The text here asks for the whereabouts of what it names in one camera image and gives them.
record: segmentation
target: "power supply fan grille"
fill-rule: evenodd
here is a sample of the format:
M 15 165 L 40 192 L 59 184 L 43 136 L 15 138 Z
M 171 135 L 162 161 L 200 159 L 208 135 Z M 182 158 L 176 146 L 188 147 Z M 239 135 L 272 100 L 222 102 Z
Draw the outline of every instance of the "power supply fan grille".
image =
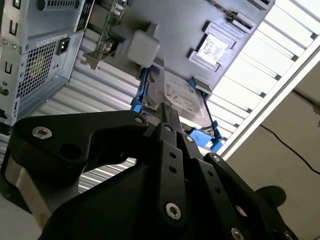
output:
M 24 79 L 19 83 L 17 96 L 28 97 L 48 81 L 48 73 L 56 42 L 33 49 L 28 54 Z

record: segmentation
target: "silver metal panel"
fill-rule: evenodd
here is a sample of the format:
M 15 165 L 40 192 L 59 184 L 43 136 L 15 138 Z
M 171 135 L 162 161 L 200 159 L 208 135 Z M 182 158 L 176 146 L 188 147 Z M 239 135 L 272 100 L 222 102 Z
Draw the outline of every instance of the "silver metal panel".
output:
M 0 165 L 5 157 L 5 153 L 8 146 L 9 137 L 0 134 Z
M 84 1 L 2 1 L 0 123 L 12 126 L 69 80 L 83 35 L 74 26 Z M 58 54 L 67 37 L 70 48 Z

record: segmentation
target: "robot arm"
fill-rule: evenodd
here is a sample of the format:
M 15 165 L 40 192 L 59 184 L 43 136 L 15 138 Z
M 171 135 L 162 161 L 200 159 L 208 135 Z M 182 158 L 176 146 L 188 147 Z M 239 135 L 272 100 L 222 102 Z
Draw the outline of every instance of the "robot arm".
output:
M 40 240 L 298 239 L 223 159 L 200 154 L 177 111 L 162 103 L 152 122 L 117 111 L 15 125 L 1 175 L 43 227 Z M 128 157 L 134 167 L 78 193 L 82 172 Z

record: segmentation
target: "ventilation slot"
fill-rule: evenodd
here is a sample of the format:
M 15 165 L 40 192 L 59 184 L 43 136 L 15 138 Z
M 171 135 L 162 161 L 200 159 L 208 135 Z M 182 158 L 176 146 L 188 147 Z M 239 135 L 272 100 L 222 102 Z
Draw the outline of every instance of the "ventilation slot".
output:
M 86 28 L 93 4 L 94 4 L 94 0 L 85 0 L 80 18 L 78 19 L 76 32 Z
M 31 50 L 28 54 L 24 79 L 19 83 L 17 97 L 28 97 L 48 81 L 56 42 Z
M 74 6 L 76 3 L 76 1 L 56 1 L 56 0 L 48 0 L 46 2 L 46 7 L 51 9 L 51 8 L 54 8 L 54 7 L 72 7 Z

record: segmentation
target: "corrugated metal surface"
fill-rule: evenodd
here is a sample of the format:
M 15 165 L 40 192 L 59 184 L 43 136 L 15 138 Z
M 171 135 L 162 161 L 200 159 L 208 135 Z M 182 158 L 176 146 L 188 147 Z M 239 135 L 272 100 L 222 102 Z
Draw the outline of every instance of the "corrugated metal surface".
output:
M 292 76 L 294 72 L 288 70 L 302 65 L 299 58 L 303 59 L 305 51 L 320 33 L 320 12 L 312 12 L 315 8 L 311 5 L 302 0 L 277 0 L 214 89 L 208 106 L 226 140 L 222 149 L 235 141 L 235 134 L 245 128 L 249 118 L 253 119 L 255 110 L 272 89 Z M 93 31 L 86 31 L 69 85 L 35 113 L 36 116 L 130 109 L 138 80 L 105 62 L 100 63 L 96 71 L 80 64 L 83 52 L 93 51 L 98 38 Z M 0 159 L 7 140 L 8 137 L 0 136 Z M 201 153 L 207 153 L 208 147 L 200 149 Z M 85 173 L 81 177 L 80 190 L 85 191 L 133 164 L 134 160 L 130 159 L 121 165 L 104 166 Z

